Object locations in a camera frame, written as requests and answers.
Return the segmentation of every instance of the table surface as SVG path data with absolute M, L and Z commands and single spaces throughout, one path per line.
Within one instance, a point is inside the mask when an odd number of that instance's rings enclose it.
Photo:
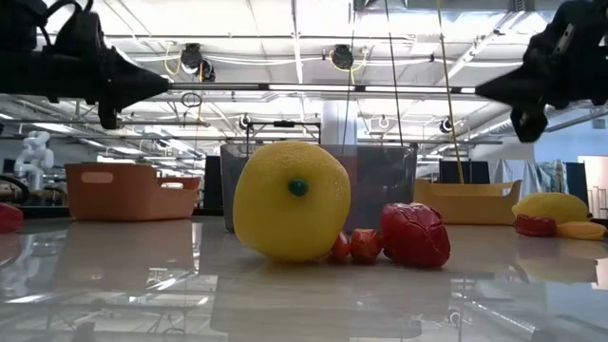
M 289 266 L 222 218 L 0 236 L 2 341 L 608 341 L 608 244 L 450 226 L 443 270 Z

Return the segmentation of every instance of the lemon stem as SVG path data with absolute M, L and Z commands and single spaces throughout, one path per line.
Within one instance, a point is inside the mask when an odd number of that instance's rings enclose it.
M 290 180 L 287 186 L 294 196 L 302 197 L 308 193 L 308 183 L 303 179 Z

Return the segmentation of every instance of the transparent bin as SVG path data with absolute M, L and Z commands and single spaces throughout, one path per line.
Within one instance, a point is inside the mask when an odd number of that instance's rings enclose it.
M 221 146 L 224 222 L 231 233 L 235 231 L 232 209 L 238 178 L 248 156 L 261 146 L 263 144 Z M 386 204 L 413 201 L 416 147 L 320 146 L 344 165 L 351 179 L 351 212 L 345 226 L 348 232 L 355 228 L 380 230 L 382 209 Z

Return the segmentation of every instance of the white robot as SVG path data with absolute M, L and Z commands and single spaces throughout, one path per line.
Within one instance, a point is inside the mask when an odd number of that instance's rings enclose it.
M 15 177 L 28 176 L 30 190 L 41 190 L 43 176 L 54 164 L 53 151 L 47 149 L 50 135 L 47 132 L 31 131 L 23 139 L 23 151 L 15 161 Z

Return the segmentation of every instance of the orange plastic basket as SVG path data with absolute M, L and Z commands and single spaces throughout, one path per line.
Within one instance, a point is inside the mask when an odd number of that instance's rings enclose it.
M 78 220 L 187 219 L 198 178 L 159 178 L 148 165 L 84 162 L 66 165 L 69 213 Z M 179 182 L 183 189 L 162 188 Z

